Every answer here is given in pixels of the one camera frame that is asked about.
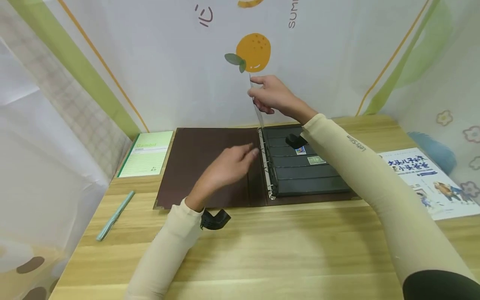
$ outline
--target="pen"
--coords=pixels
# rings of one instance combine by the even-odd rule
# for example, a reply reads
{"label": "pen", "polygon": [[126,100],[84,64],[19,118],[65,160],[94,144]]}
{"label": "pen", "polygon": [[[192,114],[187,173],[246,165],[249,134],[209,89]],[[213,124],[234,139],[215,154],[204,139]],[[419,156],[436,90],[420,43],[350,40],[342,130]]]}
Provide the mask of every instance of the pen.
{"label": "pen", "polygon": [[105,238],[105,236],[107,236],[110,229],[112,229],[113,224],[117,221],[117,219],[119,218],[123,209],[127,206],[128,202],[130,202],[130,199],[133,197],[134,194],[135,194],[135,192],[131,191],[127,195],[127,198],[125,198],[125,200],[123,200],[123,202],[117,208],[117,211],[113,214],[113,216],[110,218],[110,220],[108,220],[108,222],[105,224],[105,226],[103,226],[102,231],[100,231],[100,233],[96,236],[97,241],[102,241]]}

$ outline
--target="orange stripe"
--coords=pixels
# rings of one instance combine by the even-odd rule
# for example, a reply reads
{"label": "orange stripe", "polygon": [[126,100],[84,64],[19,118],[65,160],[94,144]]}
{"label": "orange stripe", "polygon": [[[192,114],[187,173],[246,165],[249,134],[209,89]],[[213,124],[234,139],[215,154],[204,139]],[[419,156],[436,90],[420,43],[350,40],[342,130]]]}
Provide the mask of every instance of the orange stripe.
{"label": "orange stripe", "polygon": [[425,1],[425,4],[423,5],[422,9],[420,10],[419,14],[417,15],[417,17],[415,18],[415,21],[413,22],[412,26],[410,26],[410,29],[407,31],[407,34],[405,34],[405,36],[403,37],[402,41],[400,42],[400,44],[398,45],[398,47],[395,49],[395,52],[392,54],[392,57],[390,57],[390,59],[388,60],[387,64],[384,66],[384,68],[382,69],[382,71],[380,72],[380,74],[378,75],[377,79],[375,79],[375,81],[373,82],[372,86],[367,90],[367,92],[365,93],[365,95],[363,96],[363,99],[361,100],[360,102],[360,106],[359,106],[359,109],[357,110],[357,113],[355,114],[355,116],[358,116],[360,114],[360,111],[361,111],[361,108],[363,106],[363,103],[365,102],[365,99],[367,98],[368,94],[373,90],[373,88],[375,88],[375,86],[377,85],[377,83],[379,82],[380,78],[383,76],[383,74],[385,73],[385,71],[387,70],[387,68],[390,66],[390,64],[392,63],[393,59],[395,58],[395,56],[398,54],[398,52],[400,51],[400,49],[402,48],[403,44],[405,43],[405,41],[407,40],[408,36],[410,35],[410,33],[412,32],[413,28],[415,28],[415,25],[417,24],[418,20],[420,19],[420,16],[421,14],[423,13],[423,11],[425,10],[425,8],[427,7],[427,4],[430,0],[426,0]]}
{"label": "orange stripe", "polygon": [[122,95],[125,97],[125,99],[127,99],[127,102],[128,104],[130,104],[130,107],[132,107],[133,111],[135,112],[135,114],[137,115],[137,117],[140,119],[140,122],[142,122],[143,126],[145,127],[145,129],[147,130],[147,132],[150,132],[148,130],[148,127],[147,125],[145,124],[144,122],[144,119],[142,119],[142,116],[140,116],[140,113],[137,111],[137,108],[135,108],[135,105],[133,105],[132,101],[130,100],[130,98],[128,98],[127,94],[125,93],[125,91],[123,90],[123,88],[120,86],[120,83],[118,82],[118,80],[115,78],[115,76],[113,75],[112,71],[110,70],[110,68],[108,67],[107,63],[105,62],[105,60],[103,59],[103,57],[100,55],[100,53],[98,52],[98,50],[95,48],[94,44],[92,43],[92,41],[90,40],[90,38],[87,36],[87,33],[85,33],[84,29],[82,28],[82,26],[80,25],[80,23],[78,23],[77,19],[75,18],[75,16],[72,14],[72,12],[70,11],[70,9],[68,8],[68,6],[65,4],[65,2],[63,2],[63,0],[58,0],[58,2],[60,3],[60,5],[62,6],[63,10],[67,13],[67,15],[70,17],[70,19],[72,20],[72,22],[75,24],[75,26],[77,27],[78,31],[80,31],[80,33],[82,34],[82,36],[84,37],[85,41],[87,41],[88,45],[90,46],[90,48],[93,50],[93,52],[95,53],[95,55],[98,57],[98,59],[100,60],[100,62],[102,63],[102,65],[105,67],[105,69],[107,70],[107,72],[110,74],[110,77],[113,79],[113,81],[115,82],[115,84],[117,85],[117,87],[119,88],[120,92],[122,93]]}

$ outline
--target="book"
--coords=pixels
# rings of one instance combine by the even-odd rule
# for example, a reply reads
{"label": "book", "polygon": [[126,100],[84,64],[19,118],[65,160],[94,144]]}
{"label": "book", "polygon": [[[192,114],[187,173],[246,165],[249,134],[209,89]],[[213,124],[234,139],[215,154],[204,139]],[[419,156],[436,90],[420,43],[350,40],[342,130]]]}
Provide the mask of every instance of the book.
{"label": "book", "polygon": [[158,175],[173,131],[141,133],[133,141],[117,177]]}
{"label": "book", "polygon": [[434,220],[480,214],[480,206],[420,149],[379,154],[417,193]]}

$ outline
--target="hand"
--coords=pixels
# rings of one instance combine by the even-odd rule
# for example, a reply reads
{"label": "hand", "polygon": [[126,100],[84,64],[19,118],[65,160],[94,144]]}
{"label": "hand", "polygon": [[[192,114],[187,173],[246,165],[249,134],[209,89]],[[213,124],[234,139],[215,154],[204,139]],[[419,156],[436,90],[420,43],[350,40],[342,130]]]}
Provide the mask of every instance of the hand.
{"label": "hand", "polygon": [[296,119],[302,125],[317,114],[315,110],[297,98],[276,76],[252,77],[251,81],[263,84],[262,88],[253,87],[248,91],[248,95],[253,97],[253,103],[260,111],[273,114],[273,108],[275,108],[282,114]]}
{"label": "hand", "polygon": [[247,175],[258,153],[258,148],[252,149],[252,144],[223,150],[197,180],[185,204],[197,212],[202,211],[211,194]]}

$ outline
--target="desk surface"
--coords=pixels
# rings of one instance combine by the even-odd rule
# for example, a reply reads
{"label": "desk surface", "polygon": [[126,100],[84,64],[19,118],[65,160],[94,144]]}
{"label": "desk surface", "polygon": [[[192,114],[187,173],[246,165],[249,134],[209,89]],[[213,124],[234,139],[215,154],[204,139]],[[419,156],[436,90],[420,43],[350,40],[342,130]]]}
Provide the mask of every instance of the desk surface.
{"label": "desk surface", "polygon": [[[415,147],[389,116],[335,119],[376,152]],[[51,300],[122,299],[165,222],[152,210],[162,175],[115,178]],[[102,242],[95,237],[136,191]],[[229,209],[228,225],[204,230],[167,299],[401,299],[382,226],[363,201]],[[480,216],[437,222],[477,278]]]}

